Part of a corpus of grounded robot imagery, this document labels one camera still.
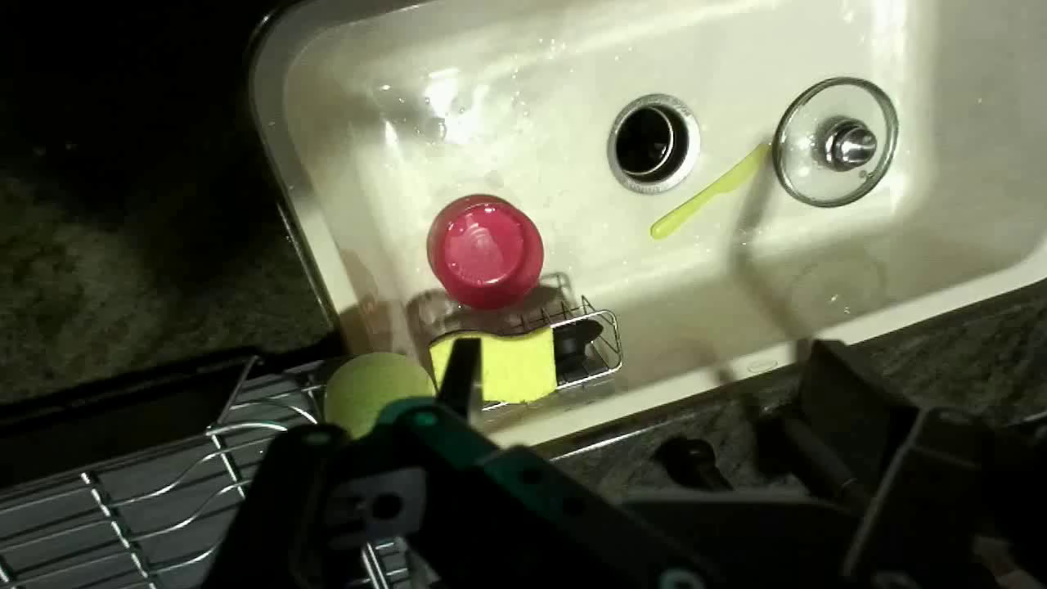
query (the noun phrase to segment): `metal grate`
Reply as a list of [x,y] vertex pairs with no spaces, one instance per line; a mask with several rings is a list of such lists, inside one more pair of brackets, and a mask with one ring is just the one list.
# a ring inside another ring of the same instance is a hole
[[[317,422],[312,372],[250,367],[206,434],[0,491],[0,586],[198,586],[271,434]],[[359,586],[389,586],[367,574]]]

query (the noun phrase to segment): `sink basin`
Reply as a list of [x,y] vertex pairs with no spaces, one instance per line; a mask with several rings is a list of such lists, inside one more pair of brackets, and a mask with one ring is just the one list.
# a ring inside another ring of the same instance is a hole
[[[313,0],[258,38],[253,115],[354,349],[407,349],[438,289],[425,234],[497,194],[543,234],[545,273],[605,307],[611,393],[497,426],[545,442],[866,339],[1047,276],[1047,2],[1012,0]],[[890,175],[852,205],[763,170],[666,238],[652,222],[712,185],[807,85],[876,82],[901,115]],[[688,109],[688,178],[608,166],[622,109]]]

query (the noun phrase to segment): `white sink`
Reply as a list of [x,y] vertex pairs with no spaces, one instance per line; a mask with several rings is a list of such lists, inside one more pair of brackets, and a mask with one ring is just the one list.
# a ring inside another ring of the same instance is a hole
[[[502,426],[545,442],[1047,278],[1047,2],[1040,0],[313,0],[258,44],[253,115],[354,348],[407,349],[438,289],[431,215],[497,194],[545,273],[611,312],[611,396]],[[768,142],[807,85],[854,75],[901,149],[860,202],[816,211],[773,175],[670,238],[656,215]],[[698,120],[685,185],[608,170],[615,115],[670,94]]]

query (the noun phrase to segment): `sink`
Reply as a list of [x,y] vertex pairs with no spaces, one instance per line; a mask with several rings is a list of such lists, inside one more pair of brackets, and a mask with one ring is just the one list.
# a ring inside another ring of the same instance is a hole
[[[545,273],[624,349],[608,393],[491,433],[545,442],[1047,278],[1040,56],[1040,0],[313,0],[263,33],[253,115],[354,349],[414,354],[443,205],[497,194],[541,225]],[[896,104],[875,194],[817,211],[764,166],[652,238],[831,75]],[[655,194],[608,166],[644,94],[690,120],[688,175]]]

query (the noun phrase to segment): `faucet hole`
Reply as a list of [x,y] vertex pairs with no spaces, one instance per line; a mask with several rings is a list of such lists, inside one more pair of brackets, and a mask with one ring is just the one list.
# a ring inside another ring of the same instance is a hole
[[631,103],[611,129],[611,170],[637,194],[661,194],[688,178],[690,164],[690,115],[685,104],[648,94]]

